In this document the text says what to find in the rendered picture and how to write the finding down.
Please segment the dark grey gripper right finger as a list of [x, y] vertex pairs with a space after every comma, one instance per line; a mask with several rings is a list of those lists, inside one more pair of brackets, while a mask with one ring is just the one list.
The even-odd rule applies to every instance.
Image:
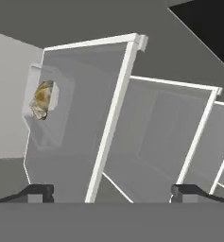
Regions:
[[173, 184], [171, 186], [171, 195], [172, 203], [224, 203], [224, 198], [210, 195], [195, 184]]

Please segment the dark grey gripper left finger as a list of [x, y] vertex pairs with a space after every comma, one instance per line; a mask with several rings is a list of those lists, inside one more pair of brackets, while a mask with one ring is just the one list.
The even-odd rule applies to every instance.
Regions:
[[53, 203], [54, 197], [54, 185], [53, 184], [30, 184], [22, 191], [16, 194], [9, 195], [7, 197], [1, 198], [2, 202], [27, 202], [27, 197], [30, 195], [41, 195], [42, 202]]

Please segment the golden brown dumpling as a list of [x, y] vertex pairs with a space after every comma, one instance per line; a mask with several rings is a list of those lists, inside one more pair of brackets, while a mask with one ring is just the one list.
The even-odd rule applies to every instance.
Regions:
[[34, 116], [39, 120], [45, 120], [47, 117], [53, 84], [53, 80], [43, 81], [36, 89], [29, 103], [29, 107], [33, 111]]

